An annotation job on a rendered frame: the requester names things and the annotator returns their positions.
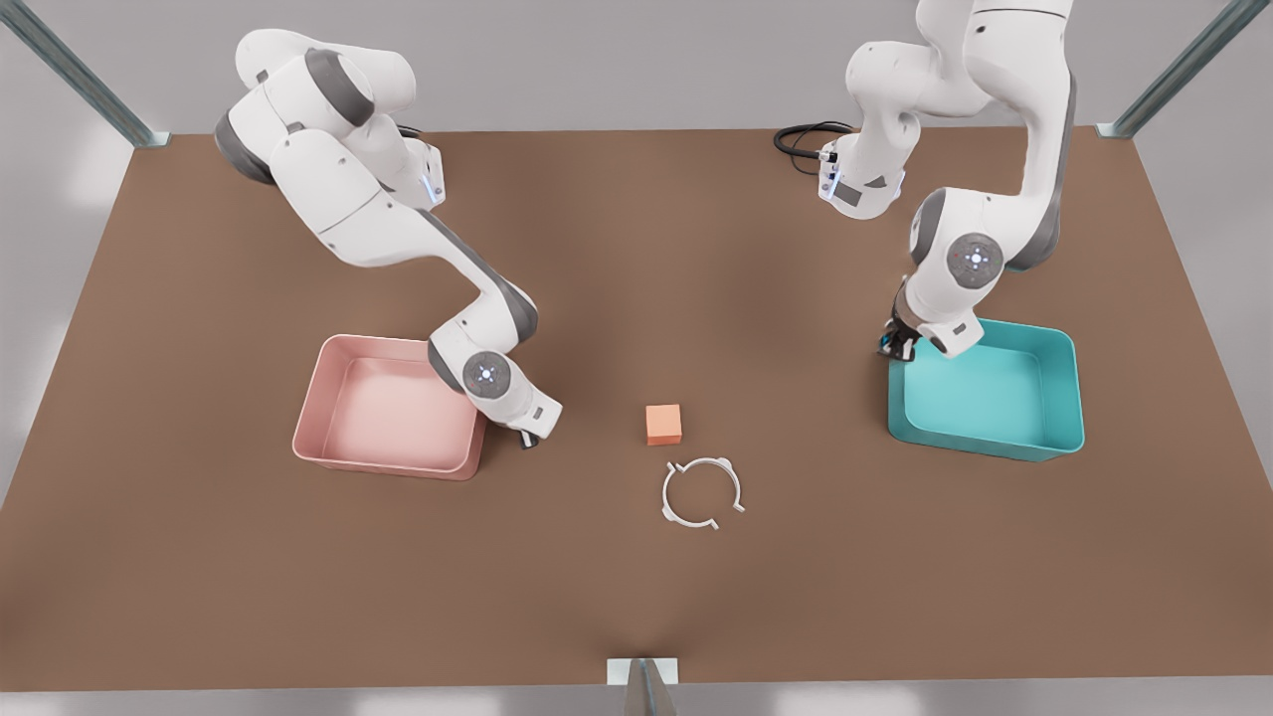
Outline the blue storage box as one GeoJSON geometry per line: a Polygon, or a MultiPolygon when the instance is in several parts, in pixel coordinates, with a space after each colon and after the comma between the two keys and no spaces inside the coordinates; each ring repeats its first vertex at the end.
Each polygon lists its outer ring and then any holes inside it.
{"type": "Polygon", "coordinates": [[[890,434],[901,443],[1044,461],[1085,445],[1076,345],[1068,334],[983,320],[947,358],[928,341],[889,367],[890,434]]]}

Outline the pink storage box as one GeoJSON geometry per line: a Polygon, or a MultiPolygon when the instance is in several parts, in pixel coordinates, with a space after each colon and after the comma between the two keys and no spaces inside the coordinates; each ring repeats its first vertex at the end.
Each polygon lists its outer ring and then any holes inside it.
{"type": "Polygon", "coordinates": [[[292,452],[325,468],[463,482],[486,417],[429,362],[429,343],[339,334],[321,347],[292,452]]]}

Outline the silver frame post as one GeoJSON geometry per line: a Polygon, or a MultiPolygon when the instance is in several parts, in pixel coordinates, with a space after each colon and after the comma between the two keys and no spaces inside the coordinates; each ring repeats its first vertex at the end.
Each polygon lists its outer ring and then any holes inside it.
{"type": "Polygon", "coordinates": [[[171,134],[146,126],[23,0],[0,0],[0,23],[76,90],[132,148],[163,148],[169,144],[171,134]]]}
{"type": "Polygon", "coordinates": [[[624,716],[677,716],[668,685],[680,683],[677,657],[608,657],[608,685],[624,685],[624,716]]]}
{"type": "Polygon", "coordinates": [[[1141,96],[1128,104],[1113,122],[1095,125],[1101,138],[1132,139],[1170,99],[1189,85],[1214,56],[1232,42],[1273,0],[1228,0],[1223,9],[1206,24],[1190,45],[1160,73],[1141,96]]]}

